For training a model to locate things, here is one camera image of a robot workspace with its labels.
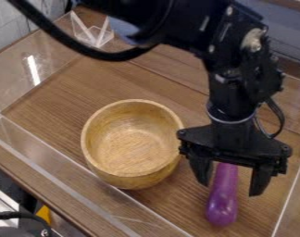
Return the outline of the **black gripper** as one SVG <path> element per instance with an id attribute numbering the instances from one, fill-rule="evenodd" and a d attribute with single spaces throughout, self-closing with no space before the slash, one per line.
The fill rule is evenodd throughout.
<path id="1" fill-rule="evenodd" d="M 251 171 L 249 195 L 265 192 L 271 177 L 287 172 L 291 148 L 269 138 L 247 120 L 237 124 L 213 121 L 176 132 L 179 153 L 188 159 L 196 181 L 208 186 L 213 162 L 247 167 Z"/>

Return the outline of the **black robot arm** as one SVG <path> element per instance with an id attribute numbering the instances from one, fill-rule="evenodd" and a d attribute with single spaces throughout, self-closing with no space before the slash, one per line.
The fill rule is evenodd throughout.
<path id="1" fill-rule="evenodd" d="M 112 18 L 112 28 L 138 47 L 167 44 L 196 56 L 208 72 L 210 124 L 176 132 L 179 153 L 195 179 L 208 184 L 218 161 L 253 170 L 249 194 L 261 195 L 273 176 L 287 172 L 291 148 L 259 125 L 285 75 L 270 50 L 262 16 L 237 0 L 82 0 Z"/>

